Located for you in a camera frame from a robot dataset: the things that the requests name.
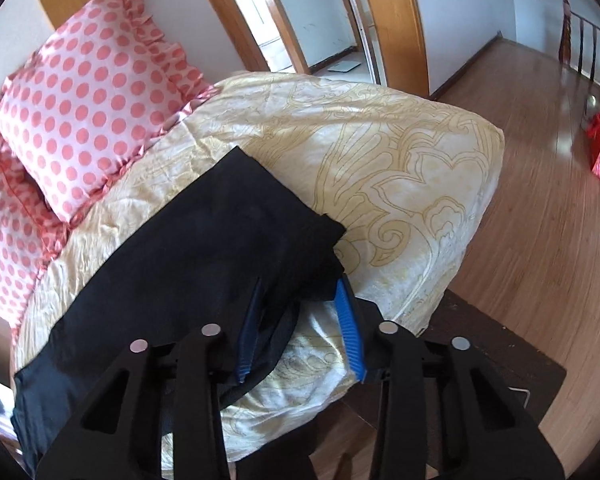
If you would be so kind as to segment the left pink polka-dot pillow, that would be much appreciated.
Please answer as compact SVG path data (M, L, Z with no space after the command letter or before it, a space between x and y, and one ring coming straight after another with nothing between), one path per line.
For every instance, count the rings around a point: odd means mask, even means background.
M17 333L34 286L68 240L0 133L0 318Z

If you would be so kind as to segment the pink polka-dot pillow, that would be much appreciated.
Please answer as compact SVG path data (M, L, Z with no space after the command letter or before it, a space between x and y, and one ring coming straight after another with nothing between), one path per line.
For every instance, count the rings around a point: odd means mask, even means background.
M145 0L90 0L0 90L0 133L65 223L215 95Z
M68 240L0 133L0 318L17 333L34 286Z

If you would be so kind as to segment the yellow patterned bed cover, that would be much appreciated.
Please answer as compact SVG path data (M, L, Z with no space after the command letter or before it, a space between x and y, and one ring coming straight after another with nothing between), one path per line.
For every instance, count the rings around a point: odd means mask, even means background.
M233 148L306 206L341 223L335 252L356 296L414 334L427 327L498 186L503 133L477 114L374 84L242 73L185 117L85 211L35 286L14 357L12 424L35 470L96 375L114 326L76 309L116 250Z

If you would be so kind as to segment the dark floor mat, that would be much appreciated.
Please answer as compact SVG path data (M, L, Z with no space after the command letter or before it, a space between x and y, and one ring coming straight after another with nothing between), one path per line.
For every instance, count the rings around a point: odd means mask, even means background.
M535 422L542 422L567 376L566 370L524 338L446 290L422 336L448 344L461 336L489 359Z

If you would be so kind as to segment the wooden door frame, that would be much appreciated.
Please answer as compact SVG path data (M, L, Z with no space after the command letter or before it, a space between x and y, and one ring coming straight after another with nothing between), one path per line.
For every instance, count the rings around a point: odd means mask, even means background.
M428 96L417 0L209 0L247 70L336 74Z

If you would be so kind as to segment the black pants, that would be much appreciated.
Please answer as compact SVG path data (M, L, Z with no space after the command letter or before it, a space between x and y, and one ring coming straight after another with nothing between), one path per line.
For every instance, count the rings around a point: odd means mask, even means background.
M228 152L105 261L16 374L27 471L134 340L172 344L218 324L237 361L220 403L239 400L276 367L302 304L335 297L344 232L254 158Z

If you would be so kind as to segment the right pink polka-dot pillow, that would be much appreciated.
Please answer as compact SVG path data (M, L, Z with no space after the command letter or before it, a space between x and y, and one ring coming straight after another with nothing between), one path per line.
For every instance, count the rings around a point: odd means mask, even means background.
M215 95L145 0L90 0L0 90L0 133L65 223Z

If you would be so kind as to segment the wooden stair railing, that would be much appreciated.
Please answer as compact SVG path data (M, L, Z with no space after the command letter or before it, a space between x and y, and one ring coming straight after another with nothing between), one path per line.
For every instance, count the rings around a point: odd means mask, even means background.
M571 10L570 0L562 0L558 61L600 87L600 26Z

